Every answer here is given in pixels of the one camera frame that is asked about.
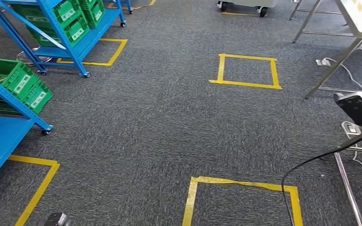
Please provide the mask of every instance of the blue shelving unit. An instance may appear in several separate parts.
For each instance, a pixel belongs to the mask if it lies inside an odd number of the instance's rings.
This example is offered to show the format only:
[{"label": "blue shelving unit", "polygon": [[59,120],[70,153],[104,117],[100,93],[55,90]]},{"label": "blue shelving unit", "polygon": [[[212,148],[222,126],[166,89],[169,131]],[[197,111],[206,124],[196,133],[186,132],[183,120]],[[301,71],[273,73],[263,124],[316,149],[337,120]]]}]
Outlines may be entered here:
[{"label": "blue shelving unit", "polygon": [[[120,17],[120,25],[125,27],[126,20],[124,18],[123,10],[121,8],[121,3],[119,0],[112,0],[115,3],[117,8],[107,8],[106,13],[103,19],[99,22],[96,28],[90,29],[90,31],[82,37],[82,39],[74,46],[70,44],[66,34],[60,28],[59,23],[56,20],[56,17],[53,12],[53,8],[59,4],[62,0],[0,0],[0,24],[12,37],[12,39],[19,45],[19,47],[24,51],[24,53],[31,59],[31,61],[38,68],[38,72],[45,74],[47,69],[45,65],[55,65],[55,66],[72,66],[77,67],[80,71],[80,75],[89,77],[90,73],[85,70],[82,65],[82,60],[90,52],[90,50],[95,46],[98,40],[102,35],[108,30],[111,24]],[[39,28],[34,26],[32,23],[24,19],[21,15],[12,10],[8,4],[26,4],[26,5],[38,5],[45,16],[48,18],[52,28],[55,30],[56,34],[61,40],[61,44],[53,40],[50,36],[45,34]],[[32,51],[21,38],[18,31],[10,23],[10,21],[3,15],[1,9],[5,9],[7,12],[12,14],[15,18],[23,22],[25,25],[31,29],[38,32],[40,35],[44,36],[46,39],[50,40],[56,45],[56,47],[39,47],[38,50]],[[68,58],[71,59],[73,64],[61,64],[54,62],[41,62],[38,56],[45,57],[59,57],[59,58]]]},{"label": "blue shelving unit", "polygon": [[24,118],[0,116],[1,167],[33,125],[39,126],[43,134],[49,134],[52,125],[47,124],[1,85],[0,97],[24,116]]}]

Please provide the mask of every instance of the wheeled cart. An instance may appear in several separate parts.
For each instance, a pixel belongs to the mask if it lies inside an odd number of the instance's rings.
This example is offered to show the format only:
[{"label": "wheeled cart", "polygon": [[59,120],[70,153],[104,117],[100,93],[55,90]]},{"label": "wheeled cart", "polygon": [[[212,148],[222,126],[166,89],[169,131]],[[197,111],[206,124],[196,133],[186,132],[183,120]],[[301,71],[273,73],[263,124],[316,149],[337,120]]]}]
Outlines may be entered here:
[{"label": "wheeled cart", "polygon": [[239,6],[256,7],[260,17],[264,17],[267,14],[268,8],[274,7],[277,4],[277,1],[278,0],[225,0],[218,1],[217,6],[221,9],[222,12],[227,10],[227,7],[230,3]]}]

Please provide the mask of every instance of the metal pole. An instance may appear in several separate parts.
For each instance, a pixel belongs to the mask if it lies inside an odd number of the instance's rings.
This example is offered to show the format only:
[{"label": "metal pole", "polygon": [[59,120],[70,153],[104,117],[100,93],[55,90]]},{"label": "metal pole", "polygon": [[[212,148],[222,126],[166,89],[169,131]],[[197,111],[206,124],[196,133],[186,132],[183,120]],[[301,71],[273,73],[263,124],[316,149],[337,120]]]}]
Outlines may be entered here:
[{"label": "metal pole", "polygon": [[353,34],[325,33],[325,32],[305,32],[305,31],[303,31],[302,34],[322,34],[322,35],[332,35],[332,36],[354,37]]},{"label": "metal pole", "polygon": [[337,70],[337,68],[353,53],[353,51],[362,44],[362,39],[356,39],[354,42],[347,48],[347,50],[343,53],[343,55],[329,67],[320,78],[318,83],[310,90],[310,92],[304,97],[306,100],[309,99],[313,93],[315,93],[325,81],[327,81],[331,75]]},{"label": "metal pole", "polygon": [[[299,12],[310,12],[309,9],[298,9]],[[341,15],[341,12],[330,12],[330,11],[315,11],[315,13],[324,13],[324,14],[335,14],[335,15]]]},{"label": "metal pole", "polygon": [[303,0],[300,0],[300,1],[297,3],[294,11],[292,12],[291,16],[289,17],[289,21],[291,21],[291,20],[295,17],[295,14],[296,14],[296,12],[299,10],[299,7],[300,7],[300,5],[302,4],[302,2],[303,2]]},{"label": "metal pole", "polygon": [[362,92],[362,90],[349,90],[349,89],[338,89],[338,88],[331,88],[331,87],[319,87],[320,90],[325,91],[335,91],[335,92],[346,92],[346,93],[357,93]]},{"label": "metal pole", "polygon": [[300,27],[299,32],[297,33],[295,39],[293,40],[292,43],[296,43],[296,41],[299,39],[300,35],[302,34],[302,32],[304,31],[305,27],[307,26],[307,24],[309,23],[310,19],[312,18],[314,12],[317,10],[317,7],[319,6],[321,0],[317,0],[316,3],[314,4],[312,10],[310,11],[309,15],[307,15],[306,20],[303,22],[303,25]]},{"label": "metal pole", "polygon": [[356,199],[354,198],[352,188],[350,187],[349,179],[347,178],[347,174],[342,163],[341,155],[339,153],[334,153],[334,156],[335,160],[337,161],[339,172],[341,173],[342,176],[342,181],[344,182],[345,185],[347,197],[349,198],[354,216],[356,217],[357,224],[359,226],[362,226],[362,216],[360,214],[359,207],[357,206]]}]

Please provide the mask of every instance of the silver object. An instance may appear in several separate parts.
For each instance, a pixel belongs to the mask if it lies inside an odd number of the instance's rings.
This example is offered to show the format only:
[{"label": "silver object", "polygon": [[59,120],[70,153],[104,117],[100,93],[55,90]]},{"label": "silver object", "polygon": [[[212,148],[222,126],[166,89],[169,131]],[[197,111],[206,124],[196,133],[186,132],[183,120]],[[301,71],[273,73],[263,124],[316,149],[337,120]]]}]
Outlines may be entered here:
[{"label": "silver object", "polygon": [[[292,12],[291,16],[289,17],[289,21],[293,20],[293,18],[295,17],[296,12],[310,12],[311,10],[309,9],[300,9],[300,5],[302,4],[303,0],[300,0],[297,2],[297,5],[294,9],[294,11]],[[316,10],[315,13],[324,13],[324,14],[336,14],[336,15],[340,15],[342,14],[341,12],[330,12],[330,11],[321,11],[321,10]]]},{"label": "silver object", "polygon": [[[297,4],[294,12],[292,12],[291,17],[289,18],[289,20],[292,20],[293,16],[295,15],[296,11],[299,11],[299,6],[300,4],[302,4],[303,0],[300,0],[299,3]],[[331,35],[331,36],[346,36],[346,37],[353,37],[353,34],[345,34],[345,33],[325,33],[325,32],[308,32],[305,31],[304,29],[306,28],[307,24],[309,23],[310,19],[312,18],[314,13],[318,13],[319,11],[317,11],[318,6],[320,5],[321,0],[317,0],[316,3],[313,5],[313,8],[310,10],[309,15],[307,15],[305,21],[303,22],[302,26],[299,29],[299,32],[296,34],[296,37],[294,38],[294,40],[292,41],[292,43],[296,43],[300,36],[302,34],[321,34],[321,35]],[[325,14],[342,14],[342,13],[337,13],[337,12],[326,12],[326,11],[322,11],[321,13],[325,13]]]}]

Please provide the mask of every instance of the yellow floor tape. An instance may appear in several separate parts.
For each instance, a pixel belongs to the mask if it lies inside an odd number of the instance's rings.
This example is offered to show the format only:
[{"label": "yellow floor tape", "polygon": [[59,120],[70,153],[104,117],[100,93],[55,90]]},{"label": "yellow floor tape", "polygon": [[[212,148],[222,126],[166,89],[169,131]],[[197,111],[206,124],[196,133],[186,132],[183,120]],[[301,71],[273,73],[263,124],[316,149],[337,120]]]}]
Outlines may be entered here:
[{"label": "yellow floor tape", "polygon": [[[120,55],[121,51],[123,50],[124,46],[128,42],[128,39],[99,39],[99,41],[112,41],[112,42],[120,42],[119,47],[117,48],[116,52],[113,54],[113,56],[107,61],[106,63],[97,63],[97,62],[83,62],[83,65],[96,65],[96,66],[112,66],[113,63],[116,61],[118,56]],[[73,61],[66,61],[62,58],[59,58],[57,63],[63,63],[63,64],[73,64]]]},{"label": "yellow floor tape", "polygon": [[[209,184],[239,184],[245,186],[255,186],[261,187],[273,191],[282,191],[281,185],[268,184],[268,183],[257,183],[257,182],[243,182],[228,180],[222,178],[210,178],[210,177],[191,177],[188,189],[188,197],[185,204],[184,218],[182,221],[182,226],[191,226],[193,209],[195,205],[196,191],[198,183],[209,183]],[[296,186],[284,186],[285,191],[290,194],[291,204],[292,204],[292,215],[295,226],[303,226],[302,213],[300,210],[299,196],[297,193]]]},{"label": "yellow floor tape", "polygon": [[48,187],[49,183],[51,182],[53,176],[56,174],[56,171],[58,170],[60,164],[54,160],[38,159],[38,158],[25,157],[25,156],[20,156],[20,155],[11,155],[11,156],[9,156],[8,160],[50,166],[50,169],[49,169],[48,173],[46,174],[45,178],[43,179],[42,183],[40,184],[37,191],[34,193],[33,197],[28,202],[27,206],[24,208],[23,213],[20,215],[19,219],[15,223],[15,226],[23,226],[25,224],[25,222],[27,221],[27,219],[30,217],[30,215],[31,215],[32,211],[34,210],[35,206],[37,205],[38,201],[41,199],[46,188]]},{"label": "yellow floor tape", "polygon": [[[145,5],[145,6],[139,6],[139,7],[133,7],[132,9],[135,10],[135,9],[140,9],[140,8],[145,8],[145,7],[148,7],[148,6],[153,6],[155,4],[156,0],[151,0],[149,4]],[[116,8],[115,4],[114,3],[110,3],[108,6],[108,8]]]},{"label": "yellow floor tape", "polygon": [[[220,53],[219,57],[220,57],[220,62],[219,62],[219,70],[218,70],[218,74],[217,74],[217,79],[216,80],[209,80],[210,83],[237,85],[237,86],[250,86],[250,87],[267,88],[267,89],[282,89],[282,87],[280,86],[280,83],[278,81],[277,67],[275,65],[275,61],[277,59],[270,58],[270,57],[244,56],[244,55],[225,54],[225,53]],[[267,60],[267,61],[269,61],[270,62],[270,69],[271,69],[272,84],[260,84],[260,83],[250,83],[250,82],[224,80],[224,67],[225,67],[225,58],[226,57],[240,58],[240,59],[250,59],[250,60]]]}]

